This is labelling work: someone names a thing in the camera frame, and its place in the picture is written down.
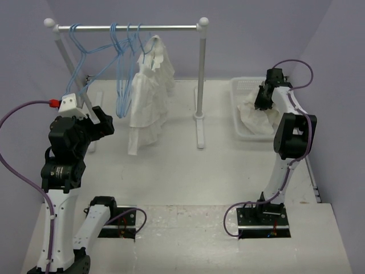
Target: white tabletop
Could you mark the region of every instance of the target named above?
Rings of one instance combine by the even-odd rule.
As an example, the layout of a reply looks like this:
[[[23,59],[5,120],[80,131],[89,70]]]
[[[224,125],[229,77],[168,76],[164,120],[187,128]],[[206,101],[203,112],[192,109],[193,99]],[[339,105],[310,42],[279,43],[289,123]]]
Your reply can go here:
[[[196,80],[178,80],[169,94],[169,115],[156,144],[128,156],[128,119],[115,115],[115,81],[98,80],[92,100],[104,91],[102,108],[114,117],[115,133],[87,154],[75,228],[94,196],[114,196],[119,204],[147,209],[148,222],[136,243],[98,239],[91,254],[97,273],[300,273],[350,274],[332,208],[317,204],[305,162],[290,181],[286,207],[292,238],[231,239],[222,228],[228,204],[259,198],[275,160],[273,145],[240,141],[234,131],[228,81],[204,86],[206,149],[196,148],[193,120]],[[23,266],[38,260],[41,211]],[[232,211],[229,227],[234,231]]]

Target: white wall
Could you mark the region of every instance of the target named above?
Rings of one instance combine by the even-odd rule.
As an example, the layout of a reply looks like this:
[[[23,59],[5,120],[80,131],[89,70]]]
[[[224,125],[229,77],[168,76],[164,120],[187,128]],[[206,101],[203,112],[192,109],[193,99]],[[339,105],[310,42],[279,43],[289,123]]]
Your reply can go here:
[[[302,59],[314,81],[296,96],[318,125],[310,155],[324,202],[332,203],[354,274],[365,273],[365,1],[334,0]],[[309,75],[298,65],[292,82]]]
[[[53,17],[46,1],[5,1],[0,9],[0,116],[30,100],[59,98],[69,76],[43,19]],[[40,184],[48,132],[56,112],[47,105],[14,114],[0,130],[6,160]],[[0,165],[0,269],[20,273],[42,202],[31,187]]]
[[[47,0],[61,25],[194,25],[210,20],[206,76],[264,75],[274,63],[299,57],[331,0]],[[198,34],[160,33],[177,77],[197,77]],[[88,49],[110,43],[109,34],[80,34]],[[95,75],[114,49],[87,59],[85,73]],[[105,78],[115,79],[114,69]]]

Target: white basket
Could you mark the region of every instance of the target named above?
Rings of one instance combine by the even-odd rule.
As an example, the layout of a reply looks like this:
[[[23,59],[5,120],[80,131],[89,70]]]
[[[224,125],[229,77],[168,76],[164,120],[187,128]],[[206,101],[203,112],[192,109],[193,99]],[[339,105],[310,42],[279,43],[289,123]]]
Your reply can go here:
[[[274,134],[253,134],[241,121],[241,114],[238,105],[250,94],[252,89],[261,85],[265,77],[238,77],[230,80],[230,100],[232,103],[232,114],[234,128],[242,140],[248,141],[272,141],[275,137],[276,129],[274,125]]]

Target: white cloth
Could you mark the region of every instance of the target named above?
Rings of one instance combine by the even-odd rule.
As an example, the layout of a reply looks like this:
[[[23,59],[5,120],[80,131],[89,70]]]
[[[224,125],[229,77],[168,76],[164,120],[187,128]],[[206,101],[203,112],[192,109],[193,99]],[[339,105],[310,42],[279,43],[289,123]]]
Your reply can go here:
[[[275,133],[274,125],[279,125],[280,115],[275,104],[271,110],[255,110],[255,100],[259,87],[254,88],[244,101],[238,105],[241,121],[253,134],[271,135]]]
[[[157,141],[167,118],[167,91],[175,86],[175,73],[166,47],[158,35],[144,46],[138,59],[140,67],[132,82],[131,121],[128,154],[137,155],[140,146]]]

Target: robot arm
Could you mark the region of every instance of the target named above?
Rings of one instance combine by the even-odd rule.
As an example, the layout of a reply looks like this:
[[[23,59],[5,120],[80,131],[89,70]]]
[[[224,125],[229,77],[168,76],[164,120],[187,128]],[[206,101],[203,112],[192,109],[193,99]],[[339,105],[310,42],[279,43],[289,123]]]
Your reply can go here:
[[[312,129],[310,139],[313,140],[317,124],[317,118],[302,109],[291,88],[280,68],[269,69],[265,82],[259,87],[255,108],[267,110],[275,103],[282,119],[274,138],[277,156],[269,184],[255,207],[237,209],[239,235],[242,237],[267,237],[273,227],[279,231],[275,236],[290,236],[285,192],[295,168],[308,152],[309,126]],[[303,113],[309,117],[310,125]]]
[[[85,170],[84,157],[91,142],[114,133],[112,117],[100,107],[92,108],[100,123],[76,106],[75,94],[62,98],[58,116],[50,126],[51,147],[42,168],[42,189],[50,197],[55,211],[50,273],[84,274],[90,267],[90,250],[105,223],[116,209],[112,197],[96,197],[76,236],[73,235],[76,200]],[[46,208],[43,248],[37,266],[28,274],[45,273],[50,238],[50,211]]]

